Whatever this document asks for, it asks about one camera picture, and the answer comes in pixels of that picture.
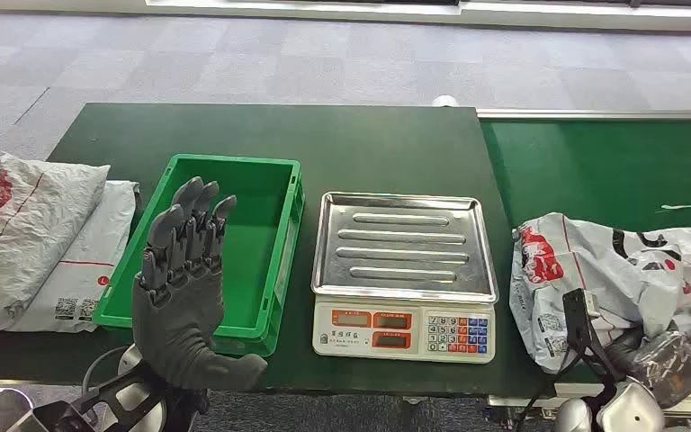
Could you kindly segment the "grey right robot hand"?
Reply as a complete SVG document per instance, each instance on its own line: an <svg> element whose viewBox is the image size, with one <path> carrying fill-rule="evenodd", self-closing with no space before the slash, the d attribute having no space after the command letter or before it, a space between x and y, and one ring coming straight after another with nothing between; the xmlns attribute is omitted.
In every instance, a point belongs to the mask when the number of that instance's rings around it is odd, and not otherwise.
<svg viewBox="0 0 691 432"><path fill-rule="evenodd" d="M691 395L691 346L677 329L648 338L642 328L627 329L606 347L614 369L647 388L663 409Z"/></svg>

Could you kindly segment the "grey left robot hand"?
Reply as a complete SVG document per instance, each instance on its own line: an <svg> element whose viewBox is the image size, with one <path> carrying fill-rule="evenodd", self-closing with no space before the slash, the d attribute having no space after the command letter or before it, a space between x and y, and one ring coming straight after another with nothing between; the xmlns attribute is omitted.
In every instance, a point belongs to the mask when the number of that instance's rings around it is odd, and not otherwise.
<svg viewBox="0 0 691 432"><path fill-rule="evenodd" d="M245 391L267 362L212 349L224 317L223 240L237 203L230 195L212 205L218 193L217 182L195 176L151 221L131 290L132 331L143 361L174 387Z"/></svg>

